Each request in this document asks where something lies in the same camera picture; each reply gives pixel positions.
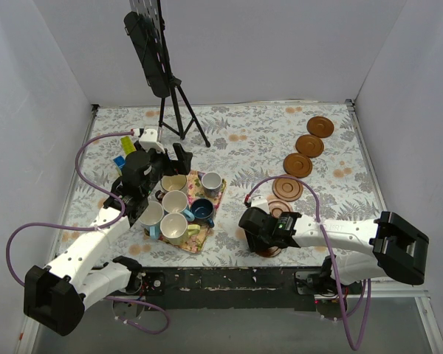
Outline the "brown wooden coaster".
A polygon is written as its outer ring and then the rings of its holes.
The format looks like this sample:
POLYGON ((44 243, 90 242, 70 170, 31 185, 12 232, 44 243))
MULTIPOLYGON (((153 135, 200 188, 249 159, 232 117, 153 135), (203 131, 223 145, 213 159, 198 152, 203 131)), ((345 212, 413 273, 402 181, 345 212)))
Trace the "brown wooden coaster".
POLYGON ((297 178, 307 177, 313 169, 313 164, 308 156, 301 153, 290 153, 283 163, 286 173, 297 178))
POLYGON ((298 137, 295 148, 299 153, 309 158, 316 158, 324 151, 324 144, 321 138, 315 135, 305 134, 298 137))
POLYGON ((268 201, 268 207, 270 214, 275 218, 279 218, 283 212, 292 212, 290 204, 281 199, 272 199, 268 201))
POLYGON ((284 201, 296 201, 303 194, 303 185, 290 178, 277 178, 273 181, 272 191, 277 198, 284 201))
POLYGON ((260 257, 271 258, 279 255, 281 253, 281 249, 277 246, 273 246, 263 251, 256 251, 255 253, 260 257))
POLYGON ((312 117, 307 122, 307 131, 319 138, 327 138, 334 132, 333 122, 322 116, 312 117))

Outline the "white mug light blue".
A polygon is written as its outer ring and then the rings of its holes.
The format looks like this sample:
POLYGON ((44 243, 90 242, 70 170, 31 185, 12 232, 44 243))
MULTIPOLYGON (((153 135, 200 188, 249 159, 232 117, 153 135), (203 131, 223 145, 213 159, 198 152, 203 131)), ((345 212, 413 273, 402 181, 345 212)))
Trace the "white mug light blue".
POLYGON ((160 224, 165 216, 165 210, 158 201, 149 201, 148 206, 140 217, 140 223, 153 240, 160 237, 160 224))

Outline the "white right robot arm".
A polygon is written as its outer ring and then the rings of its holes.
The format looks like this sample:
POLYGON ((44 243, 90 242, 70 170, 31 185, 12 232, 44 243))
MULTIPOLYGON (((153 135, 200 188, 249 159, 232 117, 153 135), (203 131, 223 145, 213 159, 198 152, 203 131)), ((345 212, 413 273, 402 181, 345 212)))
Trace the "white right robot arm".
POLYGON ((238 225, 252 252, 317 246, 347 251, 346 256, 326 257, 319 271, 298 278, 299 286, 311 294, 336 294, 379 277, 407 285, 425 281, 429 238, 394 212, 382 212, 375 220, 317 222, 298 212, 275 217, 250 207, 238 225))

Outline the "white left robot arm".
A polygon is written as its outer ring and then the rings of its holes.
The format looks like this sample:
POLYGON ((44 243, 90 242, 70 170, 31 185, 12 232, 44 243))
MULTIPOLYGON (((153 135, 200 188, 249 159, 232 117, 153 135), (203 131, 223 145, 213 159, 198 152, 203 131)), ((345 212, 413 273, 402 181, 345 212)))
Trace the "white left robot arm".
POLYGON ((142 286, 142 266, 127 257, 93 272, 95 263, 126 233, 148 207, 148 197, 163 176, 187 175, 192 153, 173 145, 168 152, 140 148, 125 158, 121 175, 96 218, 61 255, 43 268, 34 265, 25 275, 24 313, 61 336, 69 335, 85 310, 109 294, 136 294, 142 286))

